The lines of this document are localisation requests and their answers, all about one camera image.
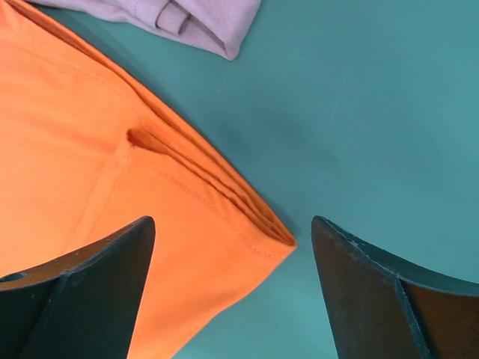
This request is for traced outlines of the orange t shirt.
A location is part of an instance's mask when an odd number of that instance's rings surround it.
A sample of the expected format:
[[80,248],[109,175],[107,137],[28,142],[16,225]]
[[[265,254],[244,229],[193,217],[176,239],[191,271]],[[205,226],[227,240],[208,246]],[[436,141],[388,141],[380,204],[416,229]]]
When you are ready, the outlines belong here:
[[296,248],[254,189],[129,73],[25,1],[1,3],[1,272],[148,215],[131,358],[171,358]]

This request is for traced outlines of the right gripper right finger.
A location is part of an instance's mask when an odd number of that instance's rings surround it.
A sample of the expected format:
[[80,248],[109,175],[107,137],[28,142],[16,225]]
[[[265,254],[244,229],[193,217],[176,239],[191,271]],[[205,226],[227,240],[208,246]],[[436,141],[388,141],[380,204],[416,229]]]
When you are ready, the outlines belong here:
[[478,285],[316,216],[311,240],[339,358],[477,358]]

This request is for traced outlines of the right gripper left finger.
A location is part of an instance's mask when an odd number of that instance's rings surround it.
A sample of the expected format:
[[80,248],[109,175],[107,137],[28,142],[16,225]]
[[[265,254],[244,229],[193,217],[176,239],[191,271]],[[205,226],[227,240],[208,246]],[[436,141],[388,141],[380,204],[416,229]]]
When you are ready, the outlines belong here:
[[144,216],[1,278],[2,358],[126,358],[155,242]]

